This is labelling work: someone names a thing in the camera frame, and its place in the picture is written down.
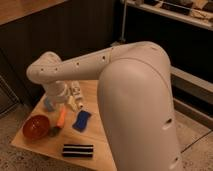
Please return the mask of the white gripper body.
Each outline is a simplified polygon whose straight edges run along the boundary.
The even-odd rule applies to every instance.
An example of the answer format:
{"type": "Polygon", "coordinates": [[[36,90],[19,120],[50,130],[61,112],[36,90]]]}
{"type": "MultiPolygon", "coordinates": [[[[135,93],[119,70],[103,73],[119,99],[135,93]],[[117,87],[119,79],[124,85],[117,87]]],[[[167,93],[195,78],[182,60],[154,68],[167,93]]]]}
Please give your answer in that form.
{"type": "Polygon", "coordinates": [[[56,81],[46,85],[46,96],[53,103],[66,103],[70,97],[75,100],[83,98],[81,87],[78,81],[56,81]]]}

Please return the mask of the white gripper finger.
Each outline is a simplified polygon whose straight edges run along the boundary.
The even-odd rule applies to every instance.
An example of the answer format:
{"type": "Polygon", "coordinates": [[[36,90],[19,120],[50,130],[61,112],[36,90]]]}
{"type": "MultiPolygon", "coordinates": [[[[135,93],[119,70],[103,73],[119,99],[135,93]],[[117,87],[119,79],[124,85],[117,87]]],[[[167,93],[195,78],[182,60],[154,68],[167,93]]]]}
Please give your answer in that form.
{"type": "Polygon", "coordinates": [[[68,99],[67,105],[70,107],[70,109],[74,112],[76,112],[78,110],[77,105],[75,103],[75,100],[73,97],[70,97],[68,99]]]}
{"type": "Polygon", "coordinates": [[[76,105],[78,109],[82,109],[84,107],[83,101],[82,100],[76,100],[76,105]]]}

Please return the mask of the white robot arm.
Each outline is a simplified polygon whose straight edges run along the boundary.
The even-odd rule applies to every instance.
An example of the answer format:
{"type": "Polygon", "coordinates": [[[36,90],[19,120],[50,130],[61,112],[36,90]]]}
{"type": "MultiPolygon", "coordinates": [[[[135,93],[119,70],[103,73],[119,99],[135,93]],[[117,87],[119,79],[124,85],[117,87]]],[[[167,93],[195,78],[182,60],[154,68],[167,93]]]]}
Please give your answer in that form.
{"type": "Polygon", "coordinates": [[[68,80],[96,80],[97,103],[117,171],[183,171],[166,51],[150,41],[109,47],[63,61],[47,51],[28,79],[54,102],[68,80]]]}

